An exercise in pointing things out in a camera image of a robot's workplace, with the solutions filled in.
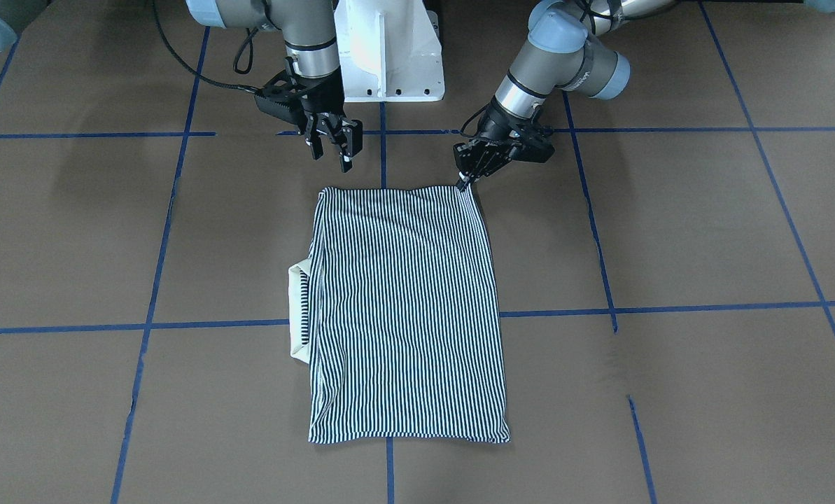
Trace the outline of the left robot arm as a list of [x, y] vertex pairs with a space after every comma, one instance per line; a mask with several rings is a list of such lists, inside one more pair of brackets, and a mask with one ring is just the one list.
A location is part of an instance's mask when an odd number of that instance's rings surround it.
[[511, 162], [546, 163], [554, 155], [552, 131], [540, 124], [555, 90], [591, 99], [620, 95], [631, 63], [600, 36], [630, 22], [660, 16], [673, 1], [542, 1], [527, 19], [526, 42], [487, 105], [472, 115], [475, 133], [462, 129], [453, 147], [456, 188], [464, 193]]

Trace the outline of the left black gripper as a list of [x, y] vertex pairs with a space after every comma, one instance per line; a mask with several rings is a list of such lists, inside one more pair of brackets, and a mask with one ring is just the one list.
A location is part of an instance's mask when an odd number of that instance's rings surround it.
[[486, 105], [482, 109], [477, 130], [467, 143], [455, 145], [455, 164], [459, 182], [456, 187], [460, 192], [484, 176], [490, 176], [511, 160], [507, 157], [510, 149], [510, 132], [518, 124], [538, 123], [541, 116], [539, 109], [529, 118], [510, 114], [500, 105]]

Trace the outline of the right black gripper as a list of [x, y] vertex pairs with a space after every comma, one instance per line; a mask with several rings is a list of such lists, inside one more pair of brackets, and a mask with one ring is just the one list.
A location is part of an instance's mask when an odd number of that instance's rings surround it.
[[[297, 120], [298, 134], [305, 135], [312, 160], [324, 156], [321, 137], [337, 137], [339, 163], [343, 173], [353, 168], [353, 157], [363, 149], [363, 124], [358, 119], [343, 119], [344, 84], [341, 70], [334, 70], [327, 76], [309, 78], [295, 70], [289, 77], [297, 89], [297, 100], [302, 106], [302, 117]], [[315, 116], [316, 125], [307, 121]]]

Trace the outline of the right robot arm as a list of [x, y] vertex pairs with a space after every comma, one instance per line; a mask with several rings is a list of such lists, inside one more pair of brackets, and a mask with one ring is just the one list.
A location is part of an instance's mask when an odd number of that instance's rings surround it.
[[315, 159], [323, 142], [336, 147], [342, 172], [349, 172], [363, 147], [363, 124], [344, 111], [344, 83], [331, 1], [189, 1], [186, 7], [206, 27], [239, 28], [244, 45], [261, 32], [283, 36], [285, 67], [263, 86], [219, 82], [203, 76], [177, 53], [162, 28], [158, 3], [150, 10], [162, 44], [200, 82], [251, 95], [258, 109], [295, 127]]

